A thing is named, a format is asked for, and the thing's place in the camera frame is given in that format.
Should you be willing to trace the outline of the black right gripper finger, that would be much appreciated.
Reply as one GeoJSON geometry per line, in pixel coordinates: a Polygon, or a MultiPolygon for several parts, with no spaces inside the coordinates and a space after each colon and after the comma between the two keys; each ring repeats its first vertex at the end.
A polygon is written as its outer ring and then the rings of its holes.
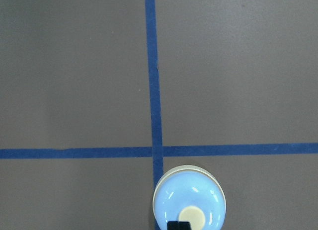
{"type": "Polygon", "coordinates": [[[191,224],[184,221],[169,221],[167,230],[191,230],[191,224]]]}

